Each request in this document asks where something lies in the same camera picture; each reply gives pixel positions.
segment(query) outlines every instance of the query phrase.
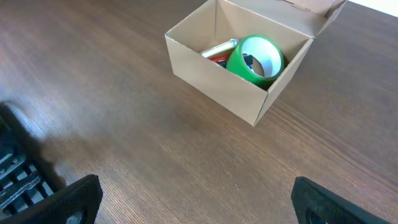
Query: black object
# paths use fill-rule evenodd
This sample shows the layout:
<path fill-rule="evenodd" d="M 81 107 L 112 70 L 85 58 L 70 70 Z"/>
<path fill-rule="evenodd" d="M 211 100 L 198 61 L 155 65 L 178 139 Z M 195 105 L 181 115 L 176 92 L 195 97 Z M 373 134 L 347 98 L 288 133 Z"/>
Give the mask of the black object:
<path fill-rule="evenodd" d="M 94 223 L 103 196 L 98 176 L 63 189 L 39 155 L 39 145 L 0 103 L 0 224 Z"/>
<path fill-rule="evenodd" d="M 1 224 L 94 223 L 102 196 L 98 176 L 87 175 Z"/>
<path fill-rule="evenodd" d="M 244 62 L 246 63 L 246 65 L 253 64 L 253 56 L 252 55 L 243 54 L 243 59 L 244 59 Z M 217 62 L 217 64 L 221 65 L 223 68 L 226 68 L 227 61 L 228 61 L 227 59 L 219 60 Z"/>
<path fill-rule="evenodd" d="M 59 190 L 32 160 L 0 114 L 0 220 L 29 208 Z"/>
<path fill-rule="evenodd" d="M 299 224 L 388 224 L 305 177 L 297 177 L 292 202 Z"/>
<path fill-rule="evenodd" d="M 248 54 L 243 53 L 243 59 L 244 59 L 244 63 L 246 63 L 246 65 L 253 64 L 253 55 L 248 55 Z"/>
<path fill-rule="evenodd" d="M 35 187 L 40 182 L 40 177 L 37 171 L 31 173 L 31 175 L 18 181 L 16 184 L 9 186 L 8 188 L 0 192 L 0 207 L 5 209 L 7 205 L 21 196 L 25 191 L 28 191 Z"/>

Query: tape roll inner core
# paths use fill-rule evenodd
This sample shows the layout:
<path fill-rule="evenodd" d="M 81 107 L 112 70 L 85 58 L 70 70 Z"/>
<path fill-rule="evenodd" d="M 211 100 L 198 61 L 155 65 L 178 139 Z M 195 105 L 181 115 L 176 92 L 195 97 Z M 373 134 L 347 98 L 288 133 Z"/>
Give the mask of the tape roll inner core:
<path fill-rule="evenodd" d="M 242 45 L 242 54 L 252 55 L 261 64 L 264 77 L 273 77 L 280 72 L 282 61 L 279 51 L 266 39 L 261 37 L 247 39 Z"/>

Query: tape roll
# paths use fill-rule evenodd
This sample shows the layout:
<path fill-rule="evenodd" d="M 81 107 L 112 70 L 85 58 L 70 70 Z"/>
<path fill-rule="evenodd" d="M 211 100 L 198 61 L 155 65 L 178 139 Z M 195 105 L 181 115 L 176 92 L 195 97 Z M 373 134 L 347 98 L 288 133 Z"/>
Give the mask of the tape roll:
<path fill-rule="evenodd" d="M 252 55 L 264 75 L 253 72 L 244 62 L 243 53 Z M 226 69 L 260 88 L 268 89 L 284 69 L 284 58 L 278 46 L 268 37 L 253 34 L 245 37 L 232 52 Z"/>

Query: cardboard box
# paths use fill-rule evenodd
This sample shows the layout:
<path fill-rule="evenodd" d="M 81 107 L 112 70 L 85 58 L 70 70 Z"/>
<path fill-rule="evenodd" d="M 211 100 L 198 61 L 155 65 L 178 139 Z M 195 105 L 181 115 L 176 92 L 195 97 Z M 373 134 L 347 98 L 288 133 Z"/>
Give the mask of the cardboard box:
<path fill-rule="evenodd" d="M 292 79 L 313 39 L 345 4 L 344 0 L 289 1 L 208 0 L 165 34 L 174 74 L 256 125 Z M 271 38 L 289 61 L 267 91 L 198 53 L 250 34 Z"/>

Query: table surface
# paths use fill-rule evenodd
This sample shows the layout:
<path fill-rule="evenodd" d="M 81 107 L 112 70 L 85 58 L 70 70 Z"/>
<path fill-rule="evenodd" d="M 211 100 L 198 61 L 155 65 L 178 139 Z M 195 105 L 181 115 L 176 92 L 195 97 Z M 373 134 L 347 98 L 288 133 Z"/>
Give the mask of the table surface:
<path fill-rule="evenodd" d="M 0 100 L 97 223 L 297 223 L 298 176 L 398 223 L 398 18 L 348 2 L 253 128 L 172 73 L 203 2 L 0 1 Z"/>

